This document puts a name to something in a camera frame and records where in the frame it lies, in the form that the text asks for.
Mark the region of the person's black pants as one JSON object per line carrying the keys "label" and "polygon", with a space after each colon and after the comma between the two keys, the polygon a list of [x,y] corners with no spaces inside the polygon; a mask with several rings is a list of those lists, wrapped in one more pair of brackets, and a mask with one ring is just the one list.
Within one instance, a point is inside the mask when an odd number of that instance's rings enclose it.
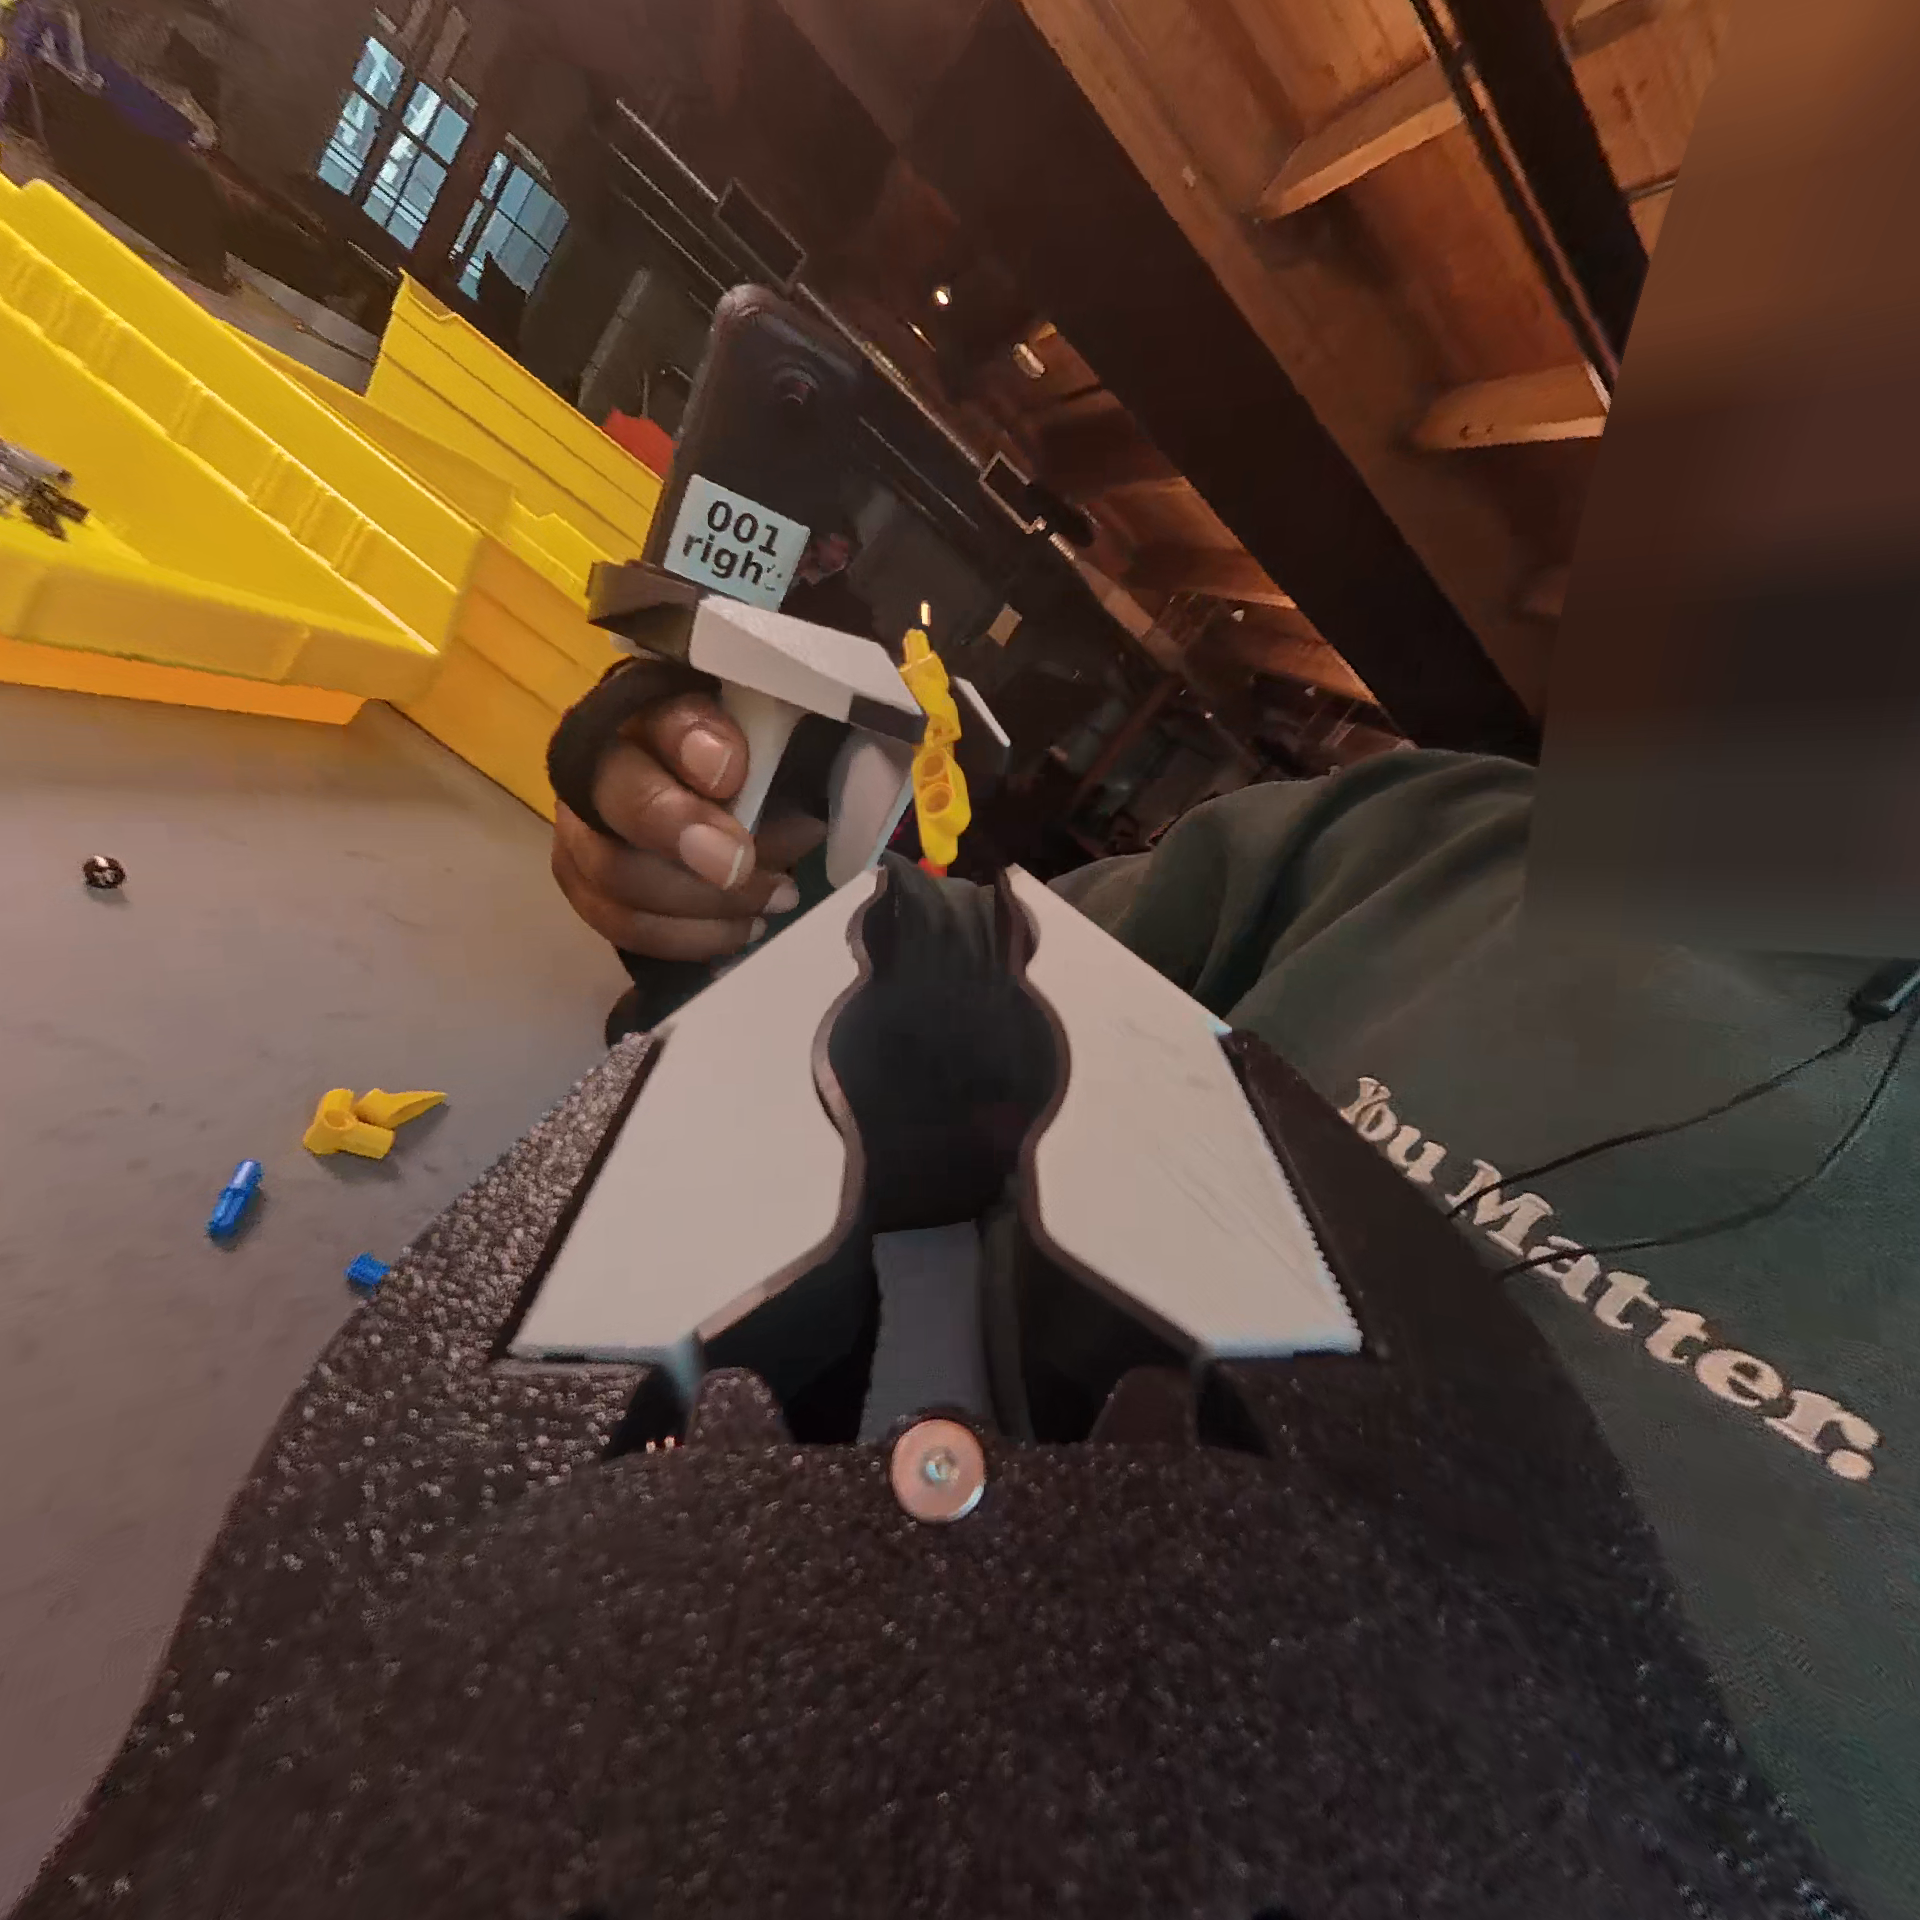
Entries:
{"label": "person's black pants", "polygon": [[[860,924],[871,976],[832,1022],[823,1070],[823,1089],[847,1101],[860,1175],[849,1237],[866,1219],[896,1229],[984,1211],[1009,1183],[1059,1071],[995,891],[936,880],[898,855],[879,869],[883,895]],[[743,959],[654,1020],[648,1043]]]}

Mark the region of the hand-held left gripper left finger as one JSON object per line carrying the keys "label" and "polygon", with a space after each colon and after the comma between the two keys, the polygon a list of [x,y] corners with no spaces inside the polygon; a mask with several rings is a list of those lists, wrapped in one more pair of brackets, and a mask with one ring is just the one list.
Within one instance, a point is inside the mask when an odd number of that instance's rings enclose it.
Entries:
{"label": "hand-held left gripper left finger", "polygon": [[710,1348],[849,1237],[858,1152],[823,1075],[884,880],[855,876],[649,1038],[507,1360],[654,1367],[690,1399]]}

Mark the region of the person's right hand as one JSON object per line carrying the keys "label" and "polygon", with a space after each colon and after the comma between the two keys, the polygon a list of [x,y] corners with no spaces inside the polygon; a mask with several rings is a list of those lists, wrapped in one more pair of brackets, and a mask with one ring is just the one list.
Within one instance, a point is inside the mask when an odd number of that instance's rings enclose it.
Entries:
{"label": "person's right hand", "polygon": [[729,812],[750,745],[705,689],[648,688],[587,771],[587,814],[559,799],[551,871],[657,1016],[800,902],[800,865],[826,824],[792,805],[771,805],[754,830]]}

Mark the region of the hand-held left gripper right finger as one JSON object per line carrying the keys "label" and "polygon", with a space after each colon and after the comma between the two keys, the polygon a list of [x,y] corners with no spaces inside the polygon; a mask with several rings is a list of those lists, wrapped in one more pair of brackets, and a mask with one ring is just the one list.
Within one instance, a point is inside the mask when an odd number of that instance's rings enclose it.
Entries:
{"label": "hand-held left gripper right finger", "polygon": [[1356,1356],[1359,1318],[1233,1068],[1227,1025],[1022,869],[1022,982],[1064,1048],[1038,1237],[1198,1361]]}

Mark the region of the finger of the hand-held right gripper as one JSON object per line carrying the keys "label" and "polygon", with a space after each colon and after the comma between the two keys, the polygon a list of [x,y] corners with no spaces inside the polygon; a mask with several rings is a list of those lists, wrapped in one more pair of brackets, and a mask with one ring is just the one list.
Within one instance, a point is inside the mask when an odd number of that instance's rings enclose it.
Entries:
{"label": "finger of the hand-held right gripper", "polygon": [[721,705],[743,735],[748,771],[729,803],[743,830],[759,827],[800,720],[849,729],[849,694],[898,700],[908,686],[875,641],[726,597],[690,616],[687,662],[719,683]]}
{"label": "finger of the hand-held right gripper", "polygon": [[[972,795],[972,812],[1003,779],[1012,740],[969,678],[952,678],[962,733],[952,745]],[[891,843],[900,819],[914,814],[910,765],[922,748],[923,713],[912,693],[880,700],[849,694],[849,733],[828,779],[826,871],[849,883],[871,869]]]}

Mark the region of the mixed lego piece heap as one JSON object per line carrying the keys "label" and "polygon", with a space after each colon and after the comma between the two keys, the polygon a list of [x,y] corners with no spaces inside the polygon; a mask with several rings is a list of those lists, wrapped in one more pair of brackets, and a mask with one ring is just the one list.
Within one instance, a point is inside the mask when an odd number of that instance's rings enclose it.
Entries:
{"label": "mixed lego piece heap", "polygon": [[3,515],[19,517],[49,537],[67,539],[71,525],[90,518],[78,501],[75,476],[32,448],[3,438]]}

